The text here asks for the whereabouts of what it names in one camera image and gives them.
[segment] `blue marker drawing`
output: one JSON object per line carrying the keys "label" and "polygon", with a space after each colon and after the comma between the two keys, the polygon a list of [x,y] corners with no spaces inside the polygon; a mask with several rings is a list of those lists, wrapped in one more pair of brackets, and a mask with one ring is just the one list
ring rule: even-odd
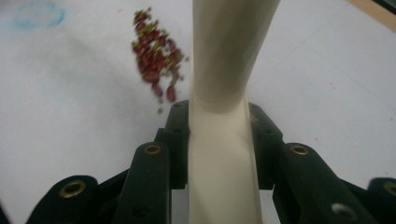
{"label": "blue marker drawing", "polygon": [[26,30],[53,27],[64,20],[64,14],[64,9],[55,3],[29,3],[18,9],[14,22]]}

